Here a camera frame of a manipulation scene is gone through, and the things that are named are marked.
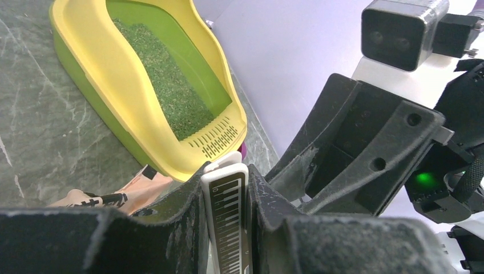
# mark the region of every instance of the marble tile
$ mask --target marble tile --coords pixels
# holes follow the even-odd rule
[[[45,206],[73,188],[107,194],[141,168],[59,63],[51,3],[0,0],[1,207]],[[265,174],[277,156],[237,86],[249,121],[245,162]]]

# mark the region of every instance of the camera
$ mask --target camera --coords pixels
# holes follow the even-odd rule
[[[414,71],[432,53],[438,23],[448,11],[448,0],[375,0],[361,15],[361,51]]]

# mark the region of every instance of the slotted grate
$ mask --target slotted grate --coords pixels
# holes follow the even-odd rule
[[[230,125],[229,117],[224,117],[208,133],[202,134],[188,142],[191,147],[200,148],[205,157],[212,159],[224,151],[232,141],[237,138],[239,132]]]

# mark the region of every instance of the yellow and green litter box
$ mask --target yellow and green litter box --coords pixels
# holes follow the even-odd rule
[[[245,112],[192,0],[55,0],[50,19],[60,62],[141,164],[184,182],[242,145]]]

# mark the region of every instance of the litter box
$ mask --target litter box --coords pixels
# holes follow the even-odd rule
[[[204,162],[243,144],[247,118],[227,61],[192,0],[55,0],[50,19],[60,62],[141,164],[185,182]],[[175,135],[145,65],[116,21],[149,29],[210,111],[211,121],[189,136]],[[184,97],[173,94],[170,103],[176,107]]]

